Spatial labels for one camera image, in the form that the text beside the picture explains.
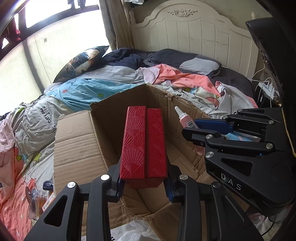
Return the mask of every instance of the pink bottle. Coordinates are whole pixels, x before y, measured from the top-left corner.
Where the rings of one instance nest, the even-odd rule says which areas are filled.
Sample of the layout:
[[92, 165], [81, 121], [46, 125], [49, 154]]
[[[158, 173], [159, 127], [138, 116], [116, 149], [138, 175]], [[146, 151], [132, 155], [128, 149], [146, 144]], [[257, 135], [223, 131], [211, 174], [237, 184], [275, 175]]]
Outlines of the pink bottle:
[[[175, 110], [176, 110], [177, 114], [179, 115], [180, 123], [183, 127], [190, 127], [190, 128], [198, 129], [198, 126], [195, 124], [195, 122], [193, 121], [193, 119], [189, 115], [187, 115], [182, 110], [180, 110], [180, 108], [178, 106], [175, 106]], [[199, 155], [203, 155], [205, 153], [205, 148], [201, 147], [201, 146], [195, 146], [194, 150]]]

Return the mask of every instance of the cardboard box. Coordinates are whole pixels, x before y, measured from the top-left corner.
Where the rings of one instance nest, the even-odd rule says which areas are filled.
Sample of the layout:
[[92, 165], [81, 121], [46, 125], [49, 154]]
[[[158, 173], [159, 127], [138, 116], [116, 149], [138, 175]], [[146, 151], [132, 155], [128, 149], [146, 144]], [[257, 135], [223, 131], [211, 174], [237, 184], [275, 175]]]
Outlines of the cardboard box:
[[[128, 106], [161, 108], [170, 162], [182, 173], [210, 184], [203, 156], [182, 137], [182, 126], [174, 110], [178, 106], [193, 119], [208, 116], [186, 100], [153, 85], [140, 85], [91, 104], [91, 111], [81, 111], [60, 119], [54, 150], [54, 191], [57, 195], [68, 182], [91, 182], [117, 164], [121, 155]], [[163, 184], [158, 188], [131, 189], [125, 186], [122, 199], [109, 203], [110, 227], [115, 228], [133, 219], [145, 219], [162, 241], [177, 239], [180, 205], [169, 203]], [[83, 235], [86, 212], [83, 214]], [[203, 225], [203, 237], [206, 237]]]

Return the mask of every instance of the wall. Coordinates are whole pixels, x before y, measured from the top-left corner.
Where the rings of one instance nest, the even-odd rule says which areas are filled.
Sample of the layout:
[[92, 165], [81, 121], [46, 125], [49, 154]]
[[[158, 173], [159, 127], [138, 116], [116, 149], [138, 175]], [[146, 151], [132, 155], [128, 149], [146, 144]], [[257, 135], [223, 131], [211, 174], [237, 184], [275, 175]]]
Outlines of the wall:
[[[139, 5], [132, 10], [135, 13], [137, 23], [144, 21], [152, 11], [167, 0], [148, 0], [143, 5]], [[247, 29], [246, 21], [251, 20], [251, 12], [256, 14], [257, 18], [267, 18], [271, 15], [256, 0], [200, 0], [220, 15], [229, 18], [235, 26]]]

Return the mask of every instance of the white cable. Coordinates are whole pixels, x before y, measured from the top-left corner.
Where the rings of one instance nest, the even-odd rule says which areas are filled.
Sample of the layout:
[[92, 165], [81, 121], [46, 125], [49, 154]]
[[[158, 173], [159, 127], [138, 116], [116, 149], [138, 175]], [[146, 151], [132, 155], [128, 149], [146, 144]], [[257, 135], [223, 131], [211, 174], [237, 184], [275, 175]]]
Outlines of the white cable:
[[270, 92], [270, 96], [269, 96], [269, 100], [270, 100], [270, 108], [271, 108], [271, 93], [272, 93], [272, 90], [274, 89], [274, 86], [272, 87], [272, 89], [271, 89], [271, 92]]
[[258, 101], [259, 101], [260, 94], [261, 94], [261, 90], [260, 90], [260, 92], [259, 92], [259, 95], [258, 95], [258, 100], [257, 100], [257, 102], [256, 102], [256, 103], [258, 103]]
[[258, 73], [258, 72], [260, 72], [260, 71], [262, 71], [262, 70], [264, 70], [265, 69], [265, 63], [263, 62], [263, 69], [261, 69], [261, 70], [258, 70], [254, 75], [253, 75], [253, 77], [252, 78], [254, 78], [254, 76]]

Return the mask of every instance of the gray pillow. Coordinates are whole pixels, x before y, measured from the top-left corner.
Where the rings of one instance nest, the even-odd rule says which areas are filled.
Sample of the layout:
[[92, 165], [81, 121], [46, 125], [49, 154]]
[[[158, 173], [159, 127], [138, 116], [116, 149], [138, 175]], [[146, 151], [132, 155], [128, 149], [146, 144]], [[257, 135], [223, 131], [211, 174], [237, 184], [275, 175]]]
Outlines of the gray pillow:
[[184, 73], [206, 75], [211, 78], [222, 68], [219, 61], [195, 53], [184, 53], [174, 49], [162, 49], [151, 53], [147, 61], [154, 64], [167, 64]]

